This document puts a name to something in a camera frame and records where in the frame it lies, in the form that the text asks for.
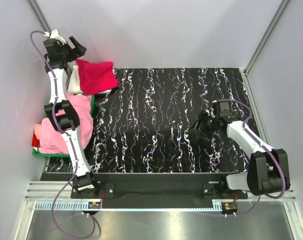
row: reflective metal surface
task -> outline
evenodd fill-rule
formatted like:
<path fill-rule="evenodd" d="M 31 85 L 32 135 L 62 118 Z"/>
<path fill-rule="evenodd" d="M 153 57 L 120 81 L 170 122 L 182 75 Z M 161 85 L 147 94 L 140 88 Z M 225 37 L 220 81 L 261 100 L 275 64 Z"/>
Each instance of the reflective metal surface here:
<path fill-rule="evenodd" d="M 239 212 L 251 205 L 239 203 Z M 66 219 L 77 212 L 56 211 L 57 222 L 71 235 L 88 235 L 93 227 L 85 216 Z M 101 240 L 293 240 L 293 234 L 281 202 L 261 202 L 248 215 L 213 217 L 216 212 L 110 212 L 101 211 Z M 28 240 L 68 240 L 54 229 L 50 211 L 36 210 Z M 99 231 L 89 239 L 98 239 Z"/>

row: gray wall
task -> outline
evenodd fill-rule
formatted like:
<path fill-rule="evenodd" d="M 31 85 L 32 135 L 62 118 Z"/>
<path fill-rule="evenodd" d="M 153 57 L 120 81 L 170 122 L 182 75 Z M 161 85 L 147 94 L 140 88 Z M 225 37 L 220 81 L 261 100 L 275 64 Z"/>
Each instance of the gray wall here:
<path fill-rule="evenodd" d="M 293 0 L 249 73 L 271 144 L 289 157 L 303 214 L 303 0 Z"/>
<path fill-rule="evenodd" d="M 0 1 L 0 240 L 12 239 L 29 182 L 44 162 L 31 147 L 50 96 L 44 64 L 29 40 L 39 29 L 26 0 Z M 35 38 L 40 45 L 42 36 Z"/>
<path fill-rule="evenodd" d="M 37 0 L 53 29 L 116 68 L 245 68 L 281 0 Z"/>

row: black and white patterned surface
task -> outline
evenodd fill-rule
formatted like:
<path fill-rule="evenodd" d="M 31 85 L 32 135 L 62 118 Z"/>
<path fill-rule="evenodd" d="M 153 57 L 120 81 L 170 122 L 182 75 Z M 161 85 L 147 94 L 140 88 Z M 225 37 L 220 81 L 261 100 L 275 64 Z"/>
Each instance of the black and white patterned surface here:
<path fill-rule="evenodd" d="M 97 95 L 94 130 L 85 150 L 94 173 L 242 172 L 248 160 L 223 133 L 209 143 L 187 132 L 212 101 L 249 105 L 237 68 L 115 69 L 119 88 Z M 242 117 L 248 111 L 233 103 Z M 257 134 L 254 119 L 249 126 Z M 69 159 L 52 158 L 47 172 L 71 172 Z"/>

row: cable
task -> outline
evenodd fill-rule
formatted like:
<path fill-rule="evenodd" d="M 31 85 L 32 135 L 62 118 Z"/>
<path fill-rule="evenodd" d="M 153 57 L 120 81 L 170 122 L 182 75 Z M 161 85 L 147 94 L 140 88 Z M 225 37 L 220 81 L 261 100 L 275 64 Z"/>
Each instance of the cable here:
<path fill-rule="evenodd" d="M 39 31 L 39 30 L 35 30 L 35 31 L 32 31 L 29 35 L 30 37 L 30 41 L 31 41 L 31 44 L 34 46 L 34 48 L 36 49 L 36 51 L 39 53 L 39 55 L 43 58 L 46 66 L 48 67 L 48 69 L 50 70 L 52 76 L 53 76 L 53 81 L 54 81 L 54 86 L 55 86 L 55 100 L 54 100 L 54 103 L 52 105 L 52 109 L 51 109 L 51 113 L 52 113 L 52 117 L 53 117 L 53 120 L 54 120 L 54 123 L 58 129 L 58 131 L 61 133 L 61 134 L 66 134 L 68 137 L 69 137 L 69 141 L 70 141 L 70 145 L 71 145 L 71 148 L 72 148 L 72 151 L 73 151 L 73 154 L 75 156 L 75 171 L 73 173 L 73 175 L 71 176 L 71 178 L 69 179 L 69 181 L 59 190 L 59 192 L 57 193 L 56 197 L 54 198 L 54 201 L 52 202 L 52 206 L 51 206 L 51 216 L 52 216 L 52 220 L 53 220 L 53 223 L 54 225 L 56 226 L 56 228 L 62 233 L 64 234 L 65 236 L 69 237 L 69 238 L 72 238 L 72 239 L 76 239 L 76 240 L 83 240 L 83 239 L 88 239 L 90 238 L 94 232 L 95 232 L 95 228 L 96 228 L 96 224 L 98 224 L 98 228 L 99 230 L 101 231 L 101 228 L 99 226 L 99 223 L 98 221 L 92 216 L 92 215 L 87 215 L 91 218 L 92 222 L 93 222 L 93 228 L 92 228 L 92 231 L 89 235 L 87 236 L 83 236 L 83 237 L 76 237 L 76 236 L 72 236 L 68 233 L 66 233 L 64 230 L 62 230 L 62 228 L 59 226 L 59 224 L 57 223 L 56 219 L 55 219 L 55 215 L 54 215 L 54 206 L 55 206 L 55 203 L 59 197 L 59 195 L 62 193 L 62 191 L 73 181 L 73 179 L 75 178 L 76 176 L 76 173 L 77 173 L 77 169 L 78 169 L 78 158 L 77 158 L 77 153 L 76 153 L 76 150 L 75 150 L 75 146 L 73 144 L 73 141 L 71 139 L 71 135 L 66 132 L 66 131 L 63 131 L 61 126 L 58 124 L 58 121 L 56 119 L 56 114 L 55 114 L 55 108 L 56 108 L 56 104 L 57 104 L 57 101 L 58 101 L 58 89 L 57 89 L 57 78 L 56 78 L 56 75 L 53 71 L 53 68 L 51 67 L 51 65 L 49 64 L 49 62 L 47 61 L 47 59 L 43 56 L 42 52 L 39 50 L 39 48 L 36 46 L 34 40 L 33 40 L 33 34 L 35 33 L 40 33 L 40 34 L 45 34 L 43 31 Z"/>
<path fill-rule="evenodd" d="M 260 141 L 257 137 L 255 137 L 255 136 L 251 133 L 251 131 L 249 131 L 249 130 L 246 128 L 246 124 L 247 124 L 248 120 L 251 119 L 251 118 L 253 117 L 253 111 L 252 111 L 252 109 L 251 109 L 249 106 L 247 106 L 246 104 L 244 104 L 244 103 L 242 103 L 242 102 L 240 102 L 240 101 L 238 101 L 238 100 L 234 100 L 234 99 L 221 99 L 221 100 L 218 100 L 217 102 L 234 102 L 234 103 L 237 103 L 237 104 L 242 105 L 243 107 L 245 107 L 245 108 L 249 111 L 249 117 L 247 117 L 247 118 L 245 119 L 245 121 L 244 121 L 243 124 L 242 124 L 242 127 L 243 127 L 243 129 L 245 130 L 245 132 L 246 132 L 252 139 L 254 139 L 254 141 L 255 141 L 256 143 L 258 143 L 258 144 L 266 151 L 266 153 L 270 156 L 271 160 L 273 161 L 273 163 L 275 164 L 275 166 L 276 166 L 276 168 L 277 168 L 277 170 L 278 170 L 278 172 L 279 172 L 279 175 L 280 175 L 280 178 L 281 178 L 281 182 L 282 182 L 281 192 L 280 192 L 280 194 L 279 194 L 278 196 L 273 196 L 273 195 L 270 195 L 270 194 L 266 194 L 266 196 L 269 197 L 269 198 L 271 198 L 271 199 L 280 199 L 280 198 L 284 195 L 284 193 L 285 193 L 285 191 L 286 191 L 285 176 L 284 176 L 284 173 L 283 173 L 283 171 L 282 171 L 282 169 L 281 169 L 281 166 L 279 165 L 279 163 L 277 162 L 276 158 L 275 158 L 274 155 L 271 153 L 271 151 L 269 151 L 269 150 L 267 149 L 267 147 L 264 146 L 264 144 L 262 144 L 261 141 Z"/>

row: white cloth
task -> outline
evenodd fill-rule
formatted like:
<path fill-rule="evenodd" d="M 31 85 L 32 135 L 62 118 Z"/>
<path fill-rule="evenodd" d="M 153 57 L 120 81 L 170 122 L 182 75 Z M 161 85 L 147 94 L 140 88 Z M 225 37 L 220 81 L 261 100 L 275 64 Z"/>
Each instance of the white cloth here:
<path fill-rule="evenodd" d="M 69 81 L 68 90 L 67 90 L 67 92 L 73 93 L 75 95 L 84 94 L 83 91 L 81 90 L 81 80 L 80 80 L 78 68 L 79 67 L 77 65 L 72 66 L 72 73 L 70 76 L 70 81 Z M 109 89 L 106 91 L 102 91 L 99 94 L 107 94 L 107 93 L 110 93 L 111 91 L 112 90 Z"/>

